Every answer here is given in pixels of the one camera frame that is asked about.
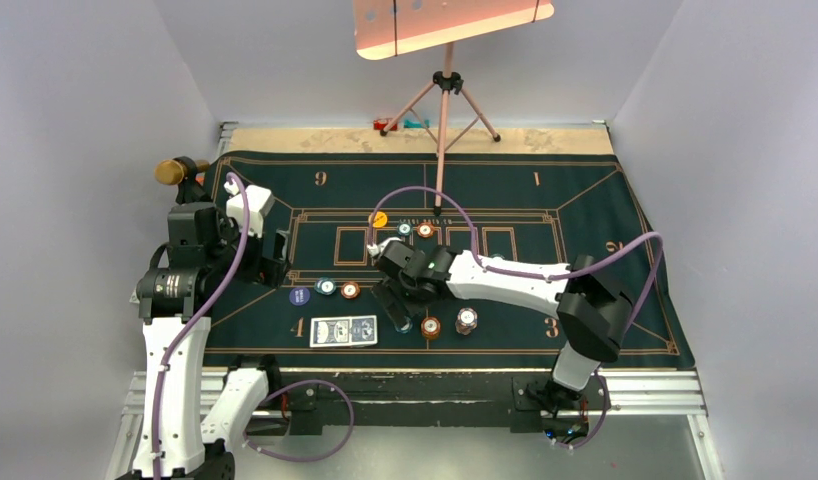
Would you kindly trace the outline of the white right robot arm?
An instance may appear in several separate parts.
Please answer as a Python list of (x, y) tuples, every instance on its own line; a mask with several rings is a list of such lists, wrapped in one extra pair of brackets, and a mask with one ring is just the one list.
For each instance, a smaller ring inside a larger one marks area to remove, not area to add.
[(588, 255), (572, 264), (528, 264), (440, 245), (425, 253), (396, 237), (367, 248), (383, 279), (372, 292), (396, 330), (433, 303), (485, 300), (557, 320), (566, 338), (546, 381), (549, 399), (569, 407), (593, 373), (618, 359), (634, 301), (606, 265)]

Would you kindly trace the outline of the orange poker chip stack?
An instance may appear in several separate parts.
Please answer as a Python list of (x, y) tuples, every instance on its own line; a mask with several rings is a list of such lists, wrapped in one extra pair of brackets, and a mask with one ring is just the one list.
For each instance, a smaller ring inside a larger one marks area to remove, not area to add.
[(442, 331), (441, 322), (432, 316), (424, 318), (420, 327), (422, 336), (429, 341), (438, 339)]

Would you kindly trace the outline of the white blue chip stack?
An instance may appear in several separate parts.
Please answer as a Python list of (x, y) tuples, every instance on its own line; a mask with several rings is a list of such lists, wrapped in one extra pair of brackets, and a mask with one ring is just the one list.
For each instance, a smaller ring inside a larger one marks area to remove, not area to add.
[(461, 335), (469, 335), (478, 325), (478, 314), (472, 308), (462, 308), (459, 310), (455, 328)]

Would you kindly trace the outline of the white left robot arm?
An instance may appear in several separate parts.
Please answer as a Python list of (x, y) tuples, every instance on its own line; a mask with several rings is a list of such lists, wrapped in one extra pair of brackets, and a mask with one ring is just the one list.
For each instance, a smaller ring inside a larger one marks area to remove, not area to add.
[(240, 197), (224, 208), (179, 204), (168, 213), (168, 239), (153, 253), (135, 294), (146, 351), (143, 423), (126, 479), (232, 479), (234, 450), (255, 408), (282, 399), (283, 382), (269, 355), (243, 357), (221, 394), (201, 413), (203, 358), (214, 304), (233, 279), (275, 286), (288, 261), (286, 232), (264, 255), (264, 221), (273, 206)]

